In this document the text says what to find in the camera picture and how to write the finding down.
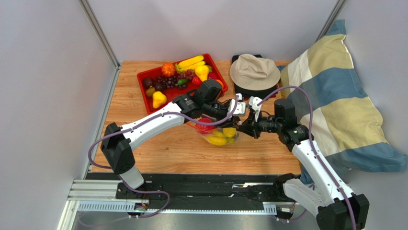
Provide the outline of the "clear zip top bag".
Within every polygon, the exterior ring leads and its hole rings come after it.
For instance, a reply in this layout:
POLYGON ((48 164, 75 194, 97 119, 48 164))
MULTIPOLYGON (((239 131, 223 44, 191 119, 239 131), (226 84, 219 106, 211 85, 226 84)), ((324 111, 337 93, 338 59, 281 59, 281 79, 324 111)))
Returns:
POLYGON ((239 134, 233 127, 203 126, 191 121, 186 125, 193 128, 209 144, 215 146, 224 146, 238 141, 239 134))

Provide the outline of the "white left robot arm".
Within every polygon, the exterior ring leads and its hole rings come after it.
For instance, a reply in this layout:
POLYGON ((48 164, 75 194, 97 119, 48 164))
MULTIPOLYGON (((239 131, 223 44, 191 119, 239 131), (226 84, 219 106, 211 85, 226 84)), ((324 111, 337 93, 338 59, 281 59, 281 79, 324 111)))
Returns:
POLYGON ((188 121, 197 122, 201 115, 215 117, 214 126, 230 121, 242 95, 238 93, 222 104, 218 101, 221 91, 219 82, 206 80, 198 89, 178 95, 162 109, 140 120, 123 126, 108 125, 101 138, 101 151, 113 172, 129 188, 137 189, 145 182, 133 155, 141 144, 188 121))

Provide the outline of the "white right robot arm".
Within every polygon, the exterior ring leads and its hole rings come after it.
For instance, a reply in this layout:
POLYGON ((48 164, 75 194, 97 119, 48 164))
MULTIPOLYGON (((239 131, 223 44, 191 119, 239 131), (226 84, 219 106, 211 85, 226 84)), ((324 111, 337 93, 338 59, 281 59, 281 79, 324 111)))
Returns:
POLYGON ((261 116, 261 99, 251 97, 248 103, 239 102, 231 107, 234 116, 249 116, 239 130, 254 138, 261 132, 276 133, 279 140, 311 176, 319 189, 313 191, 292 174, 277 179, 278 190, 283 196, 297 201, 316 218, 321 230, 363 230, 366 225, 369 201, 347 186, 319 150, 310 128, 297 121, 295 105, 290 99, 274 102, 274 115, 261 116))

